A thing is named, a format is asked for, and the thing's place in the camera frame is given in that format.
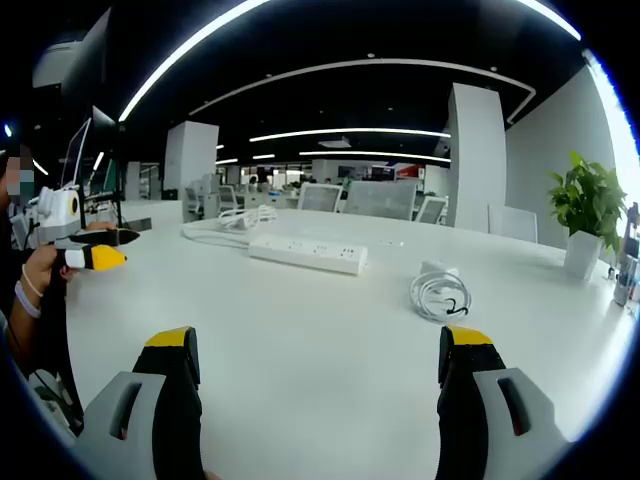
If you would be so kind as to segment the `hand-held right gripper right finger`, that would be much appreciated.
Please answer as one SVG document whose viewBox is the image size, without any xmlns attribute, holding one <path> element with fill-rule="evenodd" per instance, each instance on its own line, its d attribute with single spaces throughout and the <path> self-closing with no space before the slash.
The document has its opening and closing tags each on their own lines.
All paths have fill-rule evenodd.
<svg viewBox="0 0 640 480">
<path fill-rule="evenodd" d="M 439 479 L 541 479 L 570 443 L 551 399 L 480 331 L 441 329 Z"/>
</svg>

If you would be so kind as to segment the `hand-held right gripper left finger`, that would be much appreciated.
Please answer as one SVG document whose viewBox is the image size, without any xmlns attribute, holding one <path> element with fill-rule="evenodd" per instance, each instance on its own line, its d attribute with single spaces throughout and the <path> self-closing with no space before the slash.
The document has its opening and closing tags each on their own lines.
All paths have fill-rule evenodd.
<svg viewBox="0 0 640 480">
<path fill-rule="evenodd" d="M 98 479 L 205 479 L 196 330 L 160 332 L 85 410 L 74 453 Z"/>
</svg>

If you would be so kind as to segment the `person's left hand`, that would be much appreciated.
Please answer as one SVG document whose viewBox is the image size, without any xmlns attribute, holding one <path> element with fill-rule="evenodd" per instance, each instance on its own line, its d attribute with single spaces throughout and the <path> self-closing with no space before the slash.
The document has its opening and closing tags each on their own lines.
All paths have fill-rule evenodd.
<svg viewBox="0 0 640 480">
<path fill-rule="evenodd" d="M 57 249 L 54 245 L 36 248 L 22 265 L 21 284 L 27 298 L 36 305 L 40 302 L 51 278 L 68 279 L 66 267 L 55 266 Z"/>
</svg>

